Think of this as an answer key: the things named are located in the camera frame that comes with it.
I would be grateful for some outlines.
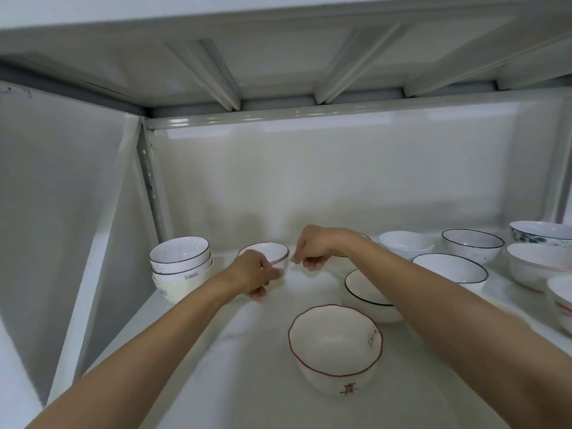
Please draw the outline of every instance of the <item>person's right arm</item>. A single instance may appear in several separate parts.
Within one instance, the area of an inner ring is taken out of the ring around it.
[[[307,226],[293,261],[347,256],[512,428],[572,427],[572,357],[511,315],[347,229]]]

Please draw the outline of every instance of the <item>person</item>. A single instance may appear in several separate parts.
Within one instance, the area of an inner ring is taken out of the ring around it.
[[[348,229],[304,228],[292,256],[307,269],[347,256],[419,335],[517,429],[572,426],[572,357],[452,281]],[[29,429],[129,429],[147,415],[216,312],[236,295],[260,299],[274,269],[247,251],[75,382]]]

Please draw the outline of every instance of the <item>person's left arm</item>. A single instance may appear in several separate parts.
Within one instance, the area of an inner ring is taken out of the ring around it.
[[[278,279],[261,253],[247,251],[111,354],[50,404],[28,429],[137,428],[206,326],[236,295],[265,295]]]

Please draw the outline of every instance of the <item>hand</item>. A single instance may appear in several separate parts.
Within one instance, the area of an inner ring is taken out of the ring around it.
[[[266,295],[264,286],[283,274],[284,271],[273,268],[262,253],[246,250],[221,271],[218,277],[230,286],[233,296],[244,293],[258,301]]]
[[[350,233],[354,232],[349,229],[306,226],[291,260],[295,264],[302,262],[310,271],[318,271],[330,257],[344,255],[339,251],[340,241]]]

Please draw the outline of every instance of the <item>marble surface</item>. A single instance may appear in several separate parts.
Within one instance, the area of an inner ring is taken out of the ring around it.
[[[234,253],[215,258],[222,268]],[[526,312],[533,329],[572,355],[544,296],[509,280],[502,257],[483,293]],[[211,322],[177,368],[142,428],[506,428],[450,368],[414,340],[404,323],[381,325],[384,351],[359,394],[326,397],[297,369],[287,332],[300,312],[340,304],[340,280],[291,265],[261,303],[238,297]],[[161,317],[171,304],[155,292],[94,366]]]

